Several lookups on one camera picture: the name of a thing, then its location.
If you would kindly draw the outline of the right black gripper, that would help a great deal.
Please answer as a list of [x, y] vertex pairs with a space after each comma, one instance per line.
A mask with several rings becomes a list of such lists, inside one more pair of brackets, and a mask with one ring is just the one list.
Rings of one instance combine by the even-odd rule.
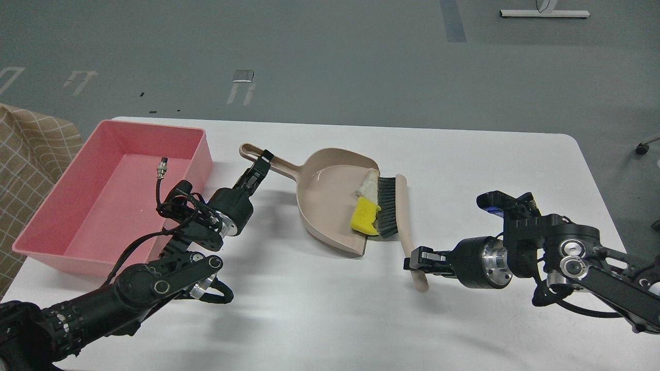
[[511, 282], [507, 249], [495, 237], [466, 238], [452, 251], [419, 246], [404, 259], [403, 269], [449, 279], [455, 276], [471, 289], [504, 289]]

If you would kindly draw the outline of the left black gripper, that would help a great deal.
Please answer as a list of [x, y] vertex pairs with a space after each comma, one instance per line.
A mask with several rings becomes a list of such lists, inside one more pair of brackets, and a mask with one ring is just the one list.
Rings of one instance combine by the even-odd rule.
[[208, 201], [222, 222], [221, 235], [239, 235], [254, 213], [250, 196], [261, 185], [271, 168], [274, 155], [268, 150], [245, 171], [233, 188], [220, 188]]

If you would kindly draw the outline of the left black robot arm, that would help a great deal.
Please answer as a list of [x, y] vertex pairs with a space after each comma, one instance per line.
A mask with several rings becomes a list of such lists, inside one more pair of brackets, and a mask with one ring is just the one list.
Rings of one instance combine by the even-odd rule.
[[41, 309], [26, 301], [2, 304], [2, 370], [55, 370], [104, 336], [134, 335], [144, 320], [173, 300], [226, 305], [233, 291], [217, 278], [216, 255], [228, 235], [239, 235], [254, 207], [250, 197], [270, 171], [274, 155], [262, 151], [232, 188], [209, 199], [182, 180], [160, 197], [167, 158], [156, 175], [156, 211], [177, 223], [144, 235], [120, 255], [96, 290]]

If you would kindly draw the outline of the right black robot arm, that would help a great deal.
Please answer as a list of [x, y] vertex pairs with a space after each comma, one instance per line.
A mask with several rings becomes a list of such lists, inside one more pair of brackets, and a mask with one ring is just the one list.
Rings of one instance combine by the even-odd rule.
[[503, 219], [499, 235], [466, 238], [450, 251], [417, 247], [404, 269], [457, 279], [472, 289], [499, 290], [513, 277], [533, 279], [534, 306], [622, 318], [635, 333], [658, 334], [658, 258], [645, 261], [604, 247], [598, 229], [541, 214], [530, 192], [487, 192], [476, 204]]

